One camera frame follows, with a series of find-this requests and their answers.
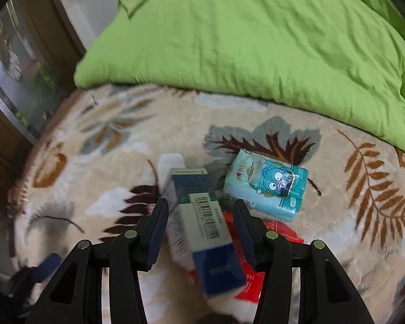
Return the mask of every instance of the green blanket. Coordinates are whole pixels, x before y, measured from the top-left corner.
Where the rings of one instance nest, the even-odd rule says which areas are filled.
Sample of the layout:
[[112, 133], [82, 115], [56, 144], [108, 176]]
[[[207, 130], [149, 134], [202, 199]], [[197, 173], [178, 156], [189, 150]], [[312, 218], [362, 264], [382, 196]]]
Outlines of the green blanket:
[[274, 100], [405, 151], [405, 21], [390, 0], [120, 0], [75, 83]]

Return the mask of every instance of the barcode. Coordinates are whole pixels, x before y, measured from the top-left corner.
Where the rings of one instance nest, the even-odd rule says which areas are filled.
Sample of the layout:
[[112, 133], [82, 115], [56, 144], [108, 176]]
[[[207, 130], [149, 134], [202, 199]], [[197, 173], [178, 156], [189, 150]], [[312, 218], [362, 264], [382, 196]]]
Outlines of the barcode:
[[207, 197], [197, 197], [195, 199], [198, 207], [198, 213], [200, 214], [201, 221], [207, 237], [209, 239], [218, 238], [219, 230], [216, 226], [216, 221], [213, 218], [213, 211], [210, 206], [210, 202]]

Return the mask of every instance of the metal pin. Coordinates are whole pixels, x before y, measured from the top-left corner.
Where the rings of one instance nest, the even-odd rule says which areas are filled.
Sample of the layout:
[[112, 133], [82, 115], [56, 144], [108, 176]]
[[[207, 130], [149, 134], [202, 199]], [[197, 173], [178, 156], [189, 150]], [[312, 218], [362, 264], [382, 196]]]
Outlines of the metal pin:
[[126, 237], [127, 239], [133, 239], [137, 236], [137, 234], [138, 233], [135, 230], [128, 230], [126, 231], [126, 233], [124, 233], [124, 237]]
[[81, 240], [78, 243], [78, 248], [81, 249], [81, 250], [84, 250], [85, 248], [87, 248], [89, 246], [90, 246], [90, 242], [88, 240]]
[[319, 250], [322, 250], [326, 246], [326, 244], [321, 240], [315, 240], [313, 245]]
[[276, 231], [270, 230], [270, 231], [266, 232], [266, 237], [268, 237], [269, 239], [275, 240], [279, 237], [279, 234], [276, 233]]

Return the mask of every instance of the bed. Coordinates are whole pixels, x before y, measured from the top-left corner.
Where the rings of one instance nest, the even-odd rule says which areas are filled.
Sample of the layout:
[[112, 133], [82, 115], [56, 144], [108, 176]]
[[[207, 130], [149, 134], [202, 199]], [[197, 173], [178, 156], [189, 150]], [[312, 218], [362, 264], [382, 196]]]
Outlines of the bed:
[[[204, 166], [221, 190], [241, 148], [309, 170], [302, 210], [288, 226], [307, 243], [324, 240], [375, 323], [391, 322], [405, 304], [405, 153], [325, 116], [247, 97], [155, 84], [76, 91], [10, 195], [18, 266], [133, 227], [162, 196], [177, 153], [188, 167]], [[149, 323], [192, 323], [212, 312], [166, 243], [139, 278]], [[293, 290], [290, 320], [298, 315]], [[108, 323], [107, 281], [102, 303]]]

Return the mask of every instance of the teal tissue pack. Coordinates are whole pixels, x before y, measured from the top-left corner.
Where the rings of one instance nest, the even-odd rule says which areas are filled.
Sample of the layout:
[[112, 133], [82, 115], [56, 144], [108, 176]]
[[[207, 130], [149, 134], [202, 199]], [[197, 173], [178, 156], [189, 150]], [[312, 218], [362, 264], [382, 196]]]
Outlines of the teal tissue pack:
[[243, 199], [247, 206], [282, 220], [299, 213], [308, 180], [307, 169], [240, 150], [225, 179], [227, 200]]

